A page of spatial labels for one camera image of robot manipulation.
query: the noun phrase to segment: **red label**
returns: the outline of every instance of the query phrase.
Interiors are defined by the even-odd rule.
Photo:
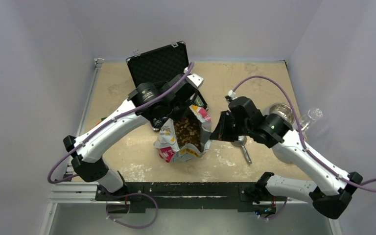
[[[211,117],[210,115],[207,113],[207,111],[203,108],[201,108],[198,113],[202,116],[202,118],[205,120],[205,121],[211,121]]]
[[[163,159],[166,160],[166,162],[170,162],[172,157],[175,154],[175,151],[171,147],[166,147],[166,148],[160,148],[158,149],[159,156]]]

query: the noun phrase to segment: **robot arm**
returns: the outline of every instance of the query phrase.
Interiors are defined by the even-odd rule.
[[[356,188],[336,178],[308,155],[299,139],[299,133],[277,114],[263,116],[254,103],[246,98],[227,96],[230,111],[221,112],[219,123],[211,134],[212,140],[235,141],[239,136],[250,136],[255,142],[272,148],[283,162],[292,162],[313,181],[283,178],[266,172],[256,183],[259,193],[286,196],[312,203],[315,209],[328,218],[337,219],[351,201]],[[325,159],[306,143],[307,149],[324,164],[333,168],[342,178],[361,183],[362,177],[348,173]]]
[[[152,83],[140,84],[129,97],[98,126],[89,132],[79,136],[67,136],[64,145],[67,151],[71,151],[78,145],[81,148],[72,153],[71,165],[85,182],[97,181],[109,192],[113,193],[125,185],[119,172],[111,170],[103,161],[102,155],[114,143],[119,141],[132,130],[144,125],[154,118],[170,117],[180,119],[185,110],[193,103],[198,94],[198,88],[204,79],[196,74],[187,76],[174,91],[158,100],[147,108],[136,113],[129,113],[123,117],[118,115],[129,112],[167,91],[176,84],[182,75],[176,76],[172,81],[162,83],[161,86]]]

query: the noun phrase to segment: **white wall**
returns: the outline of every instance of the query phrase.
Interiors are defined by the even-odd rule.
[[[0,234],[38,233],[92,68],[63,0],[0,0]]]
[[[310,143],[345,170],[375,178],[376,0],[322,1],[288,67],[300,110],[325,113]],[[355,192],[340,222],[347,235],[376,235],[376,194]]]
[[[183,40],[190,60],[283,60],[321,0],[67,0],[96,57]]]

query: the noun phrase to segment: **snack bag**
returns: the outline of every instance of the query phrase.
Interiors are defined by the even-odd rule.
[[[159,131],[154,147],[167,163],[201,158],[211,145],[211,118],[204,108],[191,105],[181,121],[168,119]]]

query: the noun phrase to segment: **beige table surface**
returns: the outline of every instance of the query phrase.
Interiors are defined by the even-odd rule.
[[[210,107],[213,130],[220,112],[228,109],[224,96],[250,75],[263,75],[277,81],[297,107],[283,62],[196,63],[193,73],[204,78],[200,92]],[[94,90],[85,131],[93,128],[102,117],[111,114],[134,88],[125,63],[104,63]],[[236,93],[237,96],[251,98],[261,110],[276,102],[287,102],[277,87],[261,79],[244,83]],[[240,148],[221,141],[213,141],[209,152],[197,161],[168,164],[153,147],[157,136],[158,133],[153,132],[149,124],[141,126],[107,150],[103,159],[111,169],[119,170],[128,182],[252,182],[265,171],[283,177],[308,179],[295,165],[282,163],[270,149],[254,143],[250,138],[246,147],[252,165],[247,165]]]

